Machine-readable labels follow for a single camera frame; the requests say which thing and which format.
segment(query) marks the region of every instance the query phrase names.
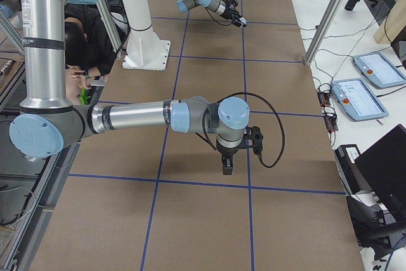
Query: white cable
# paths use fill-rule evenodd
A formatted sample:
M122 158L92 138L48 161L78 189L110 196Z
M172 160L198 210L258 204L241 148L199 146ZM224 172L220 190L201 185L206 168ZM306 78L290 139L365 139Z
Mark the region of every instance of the white cable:
M0 190L0 193L11 192L11 191L13 191L13 190L18 190L18 189L21 189L21 188L23 188L23 189L25 189L25 190L28 190L28 191L31 193L32 197L34 198L34 203L31 205L31 208L30 208L28 211L25 210L25 209L23 209L21 212L19 212L18 215L21 215L21 213L24 213L24 215L19 216L19 218L18 218L16 221L14 221L12 224L7 225L6 227L8 227L8 228L14 229L14 228L15 228L15 225L17 225L17 224L18 224L22 219L24 219L27 215L30 215L31 212L32 212L32 210L33 210L34 207L36 206L37 197L36 197L36 195L35 195L28 187L13 187L13 188L9 188L9 189L7 189L7 190Z

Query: black hair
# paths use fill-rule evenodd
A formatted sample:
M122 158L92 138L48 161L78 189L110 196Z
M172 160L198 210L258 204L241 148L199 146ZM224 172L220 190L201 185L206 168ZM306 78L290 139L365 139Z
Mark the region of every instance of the black hair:
M82 66L87 59L88 42L80 26L74 22L65 22L65 63Z

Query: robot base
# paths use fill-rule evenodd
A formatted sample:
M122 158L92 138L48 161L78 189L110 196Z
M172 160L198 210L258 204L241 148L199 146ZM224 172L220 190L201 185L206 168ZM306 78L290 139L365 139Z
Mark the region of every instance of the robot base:
M171 42L160 40L152 29L132 30L122 66L125 69L165 70L170 47Z

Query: white table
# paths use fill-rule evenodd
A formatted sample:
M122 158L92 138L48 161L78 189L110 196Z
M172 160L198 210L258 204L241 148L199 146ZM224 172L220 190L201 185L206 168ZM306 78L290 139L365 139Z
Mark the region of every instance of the white table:
M302 29L314 29L315 26L320 23L324 11L329 3L329 0L292 1L296 16L298 18L298 23ZM357 3L353 11L346 11L344 9L345 2L347 2L347 0L343 0L343 3L338 9L338 12L326 34L326 37L356 33L359 30L367 28L374 20L374 17L363 0ZM365 31L365 34L364 31L361 31L354 36L332 37L324 39L320 49L327 49L341 55L353 56L381 50L389 45L375 43L373 35L377 28L378 24L375 23ZM313 37L314 33L315 30L301 31L303 39ZM311 40L304 40L303 42L304 47L307 49ZM385 54L385 56L387 56L395 65L401 64L395 55L395 52L391 48L382 51L382 53ZM315 59L317 66L331 75L336 73L338 67L344 61L334 80L362 77L358 69L352 64L351 57L336 56L326 51L319 51L316 54ZM316 69L314 61L311 65L311 69L313 76L319 78L322 83L329 83L331 81L331 78L328 75ZM404 68L400 68L400 71L406 74ZM315 86L318 87L318 81L315 81ZM373 85L370 85L370 88L375 94L380 95L393 91L398 87L376 89L373 87ZM348 116L346 116L342 108L335 103L334 105L338 116L337 125L339 131L336 132L336 141L333 149L343 144L356 144L362 153L397 124L401 123L406 126L405 92L406 89L403 89L393 93L392 95L380 98L380 101L390 113L388 117L380 119L383 125L380 125L376 120L354 122Z

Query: person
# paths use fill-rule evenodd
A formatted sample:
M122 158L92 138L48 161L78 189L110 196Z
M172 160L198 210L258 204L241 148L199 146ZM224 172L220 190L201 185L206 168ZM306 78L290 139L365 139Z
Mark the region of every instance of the person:
M120 38L124 33L117 28ZM65 63L67 69L67 98L81 104L82 89L89 82L107 76L116 55L99 11L86 5L68 4L65 7Z

